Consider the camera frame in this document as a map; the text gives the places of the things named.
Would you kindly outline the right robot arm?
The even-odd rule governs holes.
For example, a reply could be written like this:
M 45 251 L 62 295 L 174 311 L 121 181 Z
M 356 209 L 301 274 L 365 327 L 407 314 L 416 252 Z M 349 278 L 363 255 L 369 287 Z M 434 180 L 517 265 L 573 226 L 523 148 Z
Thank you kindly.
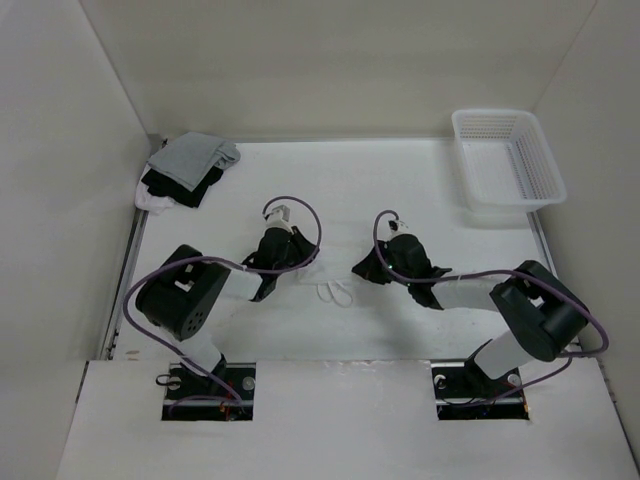
M 574 308 L 580 301 L 539 262 L 527 260 L 514 276 L 464 280 L 451 268 L 434 265 L 413 234 L 378 240 L 352 273 L 378 285 L 407 288 L 412 299 L 433 310 L 473 309 L 500 314 L 508 330 L 474 351 L 461 369 L 461 384 L 483 396 L 515 369 L 551 362 L 587 326 Z

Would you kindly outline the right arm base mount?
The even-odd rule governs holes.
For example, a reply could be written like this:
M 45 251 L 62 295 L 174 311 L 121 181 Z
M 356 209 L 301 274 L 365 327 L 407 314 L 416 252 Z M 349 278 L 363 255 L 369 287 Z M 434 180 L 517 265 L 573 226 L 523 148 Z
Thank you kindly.
M 476 377 L 461 362 L 433 363 L 436 413 L 439 420 L 528 420 L 529 412 L 518 369 L 498 379 Z

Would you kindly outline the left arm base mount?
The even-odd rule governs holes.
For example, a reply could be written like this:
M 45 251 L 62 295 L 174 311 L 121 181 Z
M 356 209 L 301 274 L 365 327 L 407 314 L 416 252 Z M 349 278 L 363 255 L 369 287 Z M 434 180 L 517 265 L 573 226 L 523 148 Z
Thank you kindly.
M 256 389 L 255 363 L 228 363 L 215 371 L 231 389 L 201 377 L 179 363 L 171 363 L 155 384 L 164 389 L 163 421 L 252 421 Z

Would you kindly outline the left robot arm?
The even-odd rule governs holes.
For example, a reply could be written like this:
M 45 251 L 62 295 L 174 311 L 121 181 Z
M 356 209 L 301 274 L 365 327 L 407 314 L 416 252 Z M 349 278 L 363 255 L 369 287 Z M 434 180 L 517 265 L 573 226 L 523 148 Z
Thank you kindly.
M 201 330 L 217 300 L 260 302 L 273 293 L 283 271 L 307 265 L 318 253 L 319 245 L 296 226 L 266 228 L 257 250 L 239 269 L 220 260 L 201 261 L 200 251 L 181 245 L 164 262 L 179 265 L 147 280 L 135 307 L 180 351 L 182 366 L 192 372 L 192 389 L 202 398 L 214 398 L 224 387 L 226 359 Z

